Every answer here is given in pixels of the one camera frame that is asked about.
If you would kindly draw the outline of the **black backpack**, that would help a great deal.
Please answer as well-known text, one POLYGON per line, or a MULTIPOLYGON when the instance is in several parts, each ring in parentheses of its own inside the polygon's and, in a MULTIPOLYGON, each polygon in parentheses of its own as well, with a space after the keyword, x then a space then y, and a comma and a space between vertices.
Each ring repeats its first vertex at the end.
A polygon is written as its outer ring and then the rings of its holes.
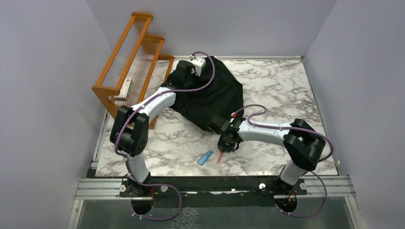
MULTIPOLYGON (((232 112, 244 106, 243 85, 237 81, 225 64, 211 56, 212 64, 205 58, 206 64, 200 77, 206 84, 212 77, 215 67, 215 76, 212 82, 204 89, 193 92, 177 92, 175 103, 171 109, 180 113, 184 118, 197 125, 204 131, 211 131, 210 121, 214 116, 229 119, 232 112)), ((190 63, 179 61, 176 69, 168 76, 161 87, 169 89, 188 89, 188 76, 191 74, 190 63)))

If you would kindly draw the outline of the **orange pen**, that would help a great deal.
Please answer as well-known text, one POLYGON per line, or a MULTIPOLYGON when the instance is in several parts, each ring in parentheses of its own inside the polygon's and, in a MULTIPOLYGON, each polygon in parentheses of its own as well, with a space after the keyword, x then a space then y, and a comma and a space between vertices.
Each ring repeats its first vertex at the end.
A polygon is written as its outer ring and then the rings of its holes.
POLYGON ((219 155, 218 155, 218 158, 217 158, 217 161, 216 161, 217 164, 219 164, 221 162, 221 160, 223 158, 223 153, 224 153, 223 151, 219 152, 219 155))

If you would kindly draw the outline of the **blue glue stick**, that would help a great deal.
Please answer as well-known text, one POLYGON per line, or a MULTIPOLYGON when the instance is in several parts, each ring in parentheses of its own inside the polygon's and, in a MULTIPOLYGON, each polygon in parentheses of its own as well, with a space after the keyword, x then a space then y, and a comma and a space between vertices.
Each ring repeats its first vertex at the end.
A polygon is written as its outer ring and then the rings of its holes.
POLYGON ((200 157, 200 159, 197 161, 198 165, 202 166, 204 165, 207 160, 212 156, 213 151, 209 150, 207 151, 203 156, 200 157))

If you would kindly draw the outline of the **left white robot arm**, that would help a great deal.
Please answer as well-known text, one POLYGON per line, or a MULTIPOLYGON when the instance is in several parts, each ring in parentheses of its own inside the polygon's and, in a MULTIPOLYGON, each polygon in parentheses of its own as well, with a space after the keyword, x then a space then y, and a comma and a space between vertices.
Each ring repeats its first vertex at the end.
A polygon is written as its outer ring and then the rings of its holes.
POLYGON ((119 107, 110 141, 114 144, 115 153, 124 158, 128 178, 133 181, 132 190, 137 195, 144 196, 150 190, 150 183, 147 181, 150 173, 143 150, 147 145, 151 120, 174 105, 177 92, 195 90, 192 85, 198 81, 205 64, 206 60, 200 57, 179 61, 175 70, 153 95, 132 107, 119 107))

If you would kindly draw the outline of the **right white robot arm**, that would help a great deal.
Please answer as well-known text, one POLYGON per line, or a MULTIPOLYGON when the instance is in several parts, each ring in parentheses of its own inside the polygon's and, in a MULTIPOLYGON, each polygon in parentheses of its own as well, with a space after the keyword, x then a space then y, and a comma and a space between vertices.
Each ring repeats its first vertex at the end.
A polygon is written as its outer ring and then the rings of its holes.
POLYGON ((244 141, 258 141, 282 146, 291 160, 276 180, 281 194, 292 191, 301 176, 315 170, 325 148, 326 140, 307 122, 295 119, 292 123, 271 125, 233 117, 226 120, 214 116, 208 128, 220 136, 218 149, 233 152, 244 141))

